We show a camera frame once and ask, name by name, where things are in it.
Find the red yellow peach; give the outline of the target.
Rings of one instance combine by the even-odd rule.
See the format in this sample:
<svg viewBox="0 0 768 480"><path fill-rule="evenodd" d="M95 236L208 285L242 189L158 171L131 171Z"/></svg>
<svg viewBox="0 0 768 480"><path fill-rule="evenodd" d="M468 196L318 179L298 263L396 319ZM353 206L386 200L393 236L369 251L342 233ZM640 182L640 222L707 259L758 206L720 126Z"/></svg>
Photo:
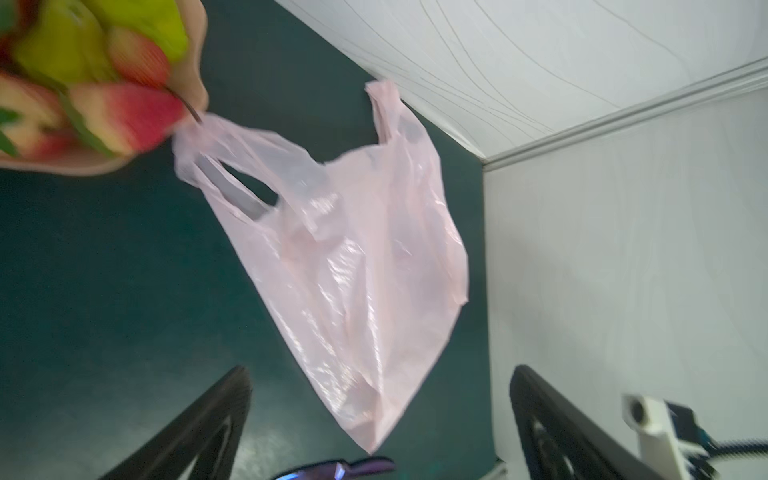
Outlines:
<svg viewBox="0 0 768 480"><path fill-rule="evenodd" d="M162 88L169 80L171 65L166 54L134 30L112 28L107 35L107 54L115 70L131 82Z"/></svg>

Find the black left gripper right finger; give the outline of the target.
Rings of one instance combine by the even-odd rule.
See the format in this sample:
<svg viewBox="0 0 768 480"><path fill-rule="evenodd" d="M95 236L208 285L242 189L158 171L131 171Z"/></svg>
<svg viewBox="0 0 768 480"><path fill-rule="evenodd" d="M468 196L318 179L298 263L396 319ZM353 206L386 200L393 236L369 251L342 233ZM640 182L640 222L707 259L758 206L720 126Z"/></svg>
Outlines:
<svg viewBox="0 0 768 480"><path fill-rule="evenodd" d="M519 365L509 385L531 479L658 479L543 377Z"/></svg>

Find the pink plastic bag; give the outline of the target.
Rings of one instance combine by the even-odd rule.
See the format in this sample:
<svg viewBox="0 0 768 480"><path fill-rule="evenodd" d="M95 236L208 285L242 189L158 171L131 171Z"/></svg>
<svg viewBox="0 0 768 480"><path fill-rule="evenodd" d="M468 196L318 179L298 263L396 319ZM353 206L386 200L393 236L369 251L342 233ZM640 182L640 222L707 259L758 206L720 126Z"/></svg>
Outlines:
<svg viewBox="0 0 768 480"><path fill-rule="evenodd" d="M378 140L331 162L213 114L172 150L314 391L373 453L446 347L469 266L427 130L392 82L365 90Z"/></svg>

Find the red dragon fruit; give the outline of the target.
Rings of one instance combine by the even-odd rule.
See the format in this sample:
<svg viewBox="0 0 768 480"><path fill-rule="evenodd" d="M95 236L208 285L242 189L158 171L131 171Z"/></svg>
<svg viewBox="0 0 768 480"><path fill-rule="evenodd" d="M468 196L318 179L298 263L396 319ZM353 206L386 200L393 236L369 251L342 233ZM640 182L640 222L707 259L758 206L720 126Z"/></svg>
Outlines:
<svg viewBox="0 0 768 480"><path fill-rule="evenodd" d="M85 83L54 91L1 76L1 156L59 159L78 145L107 157L160 145L187 113L172 93L130 82Z"/></svg>

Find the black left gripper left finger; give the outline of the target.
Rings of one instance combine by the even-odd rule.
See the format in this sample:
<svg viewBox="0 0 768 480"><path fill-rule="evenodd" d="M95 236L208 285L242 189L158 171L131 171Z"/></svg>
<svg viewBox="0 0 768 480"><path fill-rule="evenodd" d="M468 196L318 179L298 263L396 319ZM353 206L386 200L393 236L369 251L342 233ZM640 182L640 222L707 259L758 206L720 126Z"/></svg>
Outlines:
<svg viewBox="0 0 768 480"><path fill-rule="evenodd" d="M248 370L236 366L105 479L228 479L251 405Z"/></svg>

